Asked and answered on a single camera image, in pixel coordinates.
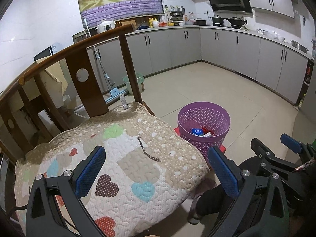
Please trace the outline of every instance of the round hole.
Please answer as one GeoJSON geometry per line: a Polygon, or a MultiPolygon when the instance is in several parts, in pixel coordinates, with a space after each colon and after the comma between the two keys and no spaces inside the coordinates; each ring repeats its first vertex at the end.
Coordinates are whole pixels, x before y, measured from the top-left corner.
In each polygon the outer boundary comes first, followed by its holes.
{"type": "Polygon", "coordinates": [[[14,124],[13,124],[13,121],[11,119],[8,120],[8,125],[11,129],[14,128],[14,124]]]}
{"type": "Polygon", "coordinates": [[[79,69],[76,73],[76,77],[79,82],[85,82],[89,77],[89,73],[86,69],[79,69]]]}

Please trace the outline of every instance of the seat cushion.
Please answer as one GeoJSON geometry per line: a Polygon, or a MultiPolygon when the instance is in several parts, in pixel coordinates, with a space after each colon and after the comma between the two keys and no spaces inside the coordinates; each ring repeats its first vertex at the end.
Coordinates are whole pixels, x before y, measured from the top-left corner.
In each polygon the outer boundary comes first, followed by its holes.
{"type": "MultiPolygon", "coordinates": [[[[81,201],[106,236],[133,236],[170,215],[209,172],[200,152],[136,102],[88,119],[41,144],[16,164],[17,206],[28,203],[34,178],[61,175],[96,145],[106,160],[81,201]]],[[[57,196],[63,216],[71,222],[57,196]]],[[[25,231],[26,211],[18,218],[25,231]]]]}

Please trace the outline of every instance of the microwave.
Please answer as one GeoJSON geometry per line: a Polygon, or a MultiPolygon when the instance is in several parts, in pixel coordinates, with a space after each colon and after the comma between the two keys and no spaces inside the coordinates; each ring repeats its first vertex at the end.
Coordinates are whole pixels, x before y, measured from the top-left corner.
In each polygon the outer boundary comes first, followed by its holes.
{"type": "Polygon", "coordinates": [[[45,50],[41,51],[38,55],[34,56],[34,61],[37,61],[41,58],[45,58],[47,56],[53,55],[55,53],[58,53],[63,48],[61,46],[61,43],[57,42],[52,44],[51,46],[47,47],[45,50]]]}

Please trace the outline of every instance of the purple basket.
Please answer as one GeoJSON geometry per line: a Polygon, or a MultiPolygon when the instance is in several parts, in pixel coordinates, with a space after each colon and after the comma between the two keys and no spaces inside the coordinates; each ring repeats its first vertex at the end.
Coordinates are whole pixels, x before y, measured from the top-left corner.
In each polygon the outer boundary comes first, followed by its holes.
{"type": "Polygon", "coordinates": [[[180,136],[193,144],[208,163],[208,150],[210,147],[220,147],[228,133],[230,116],[221,106],[201,101],[184,106],[178,114],[178,127],[180,136]],[[202,137],[191,133],[192,128],[205,127],[214,131],[215,136],[202,137]]]}

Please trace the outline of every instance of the mop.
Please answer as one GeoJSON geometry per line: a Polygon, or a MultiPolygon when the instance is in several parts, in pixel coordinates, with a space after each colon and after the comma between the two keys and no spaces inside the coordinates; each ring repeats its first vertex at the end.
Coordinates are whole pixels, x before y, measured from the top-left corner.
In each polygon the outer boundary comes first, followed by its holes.
{"type": "MultiPolygon", "coordinates": [[[[88,24],[87,24],[86,19],[84,19],[84,23],[86,25],[86,29],[87,29],[87,32],[89,34],[89,37],[91,37],[91,33],[90,33],[89,28],[88,28],[88,24]]],[[[114,87],[115,83],[112,82],[111,78],[105,72],[104,67],[102,65],[101,57],[98,54],[95,45],[93,45],[93,49],[94,49],[94,53],[95,53],[95,56],[97,58],[97,61],[100,63],[100,66],[101,66],[101,69],[102,69],[102,72],[103,72],[103,75],[104,75],[104,78],[105,78],[105,83],[106,83],[108,89],[110,90],[111,97],[109,97],[109,98],[107,98],[105,100],[106,104],[110,105],[110,104],[113,104],[114,102],[116,102],[116,101],[118,101],[120,99],[120,94],[128,95],[128,90],[124,89],[122,91],[119,91],[119,89],[117,87],[114,87]]]]}

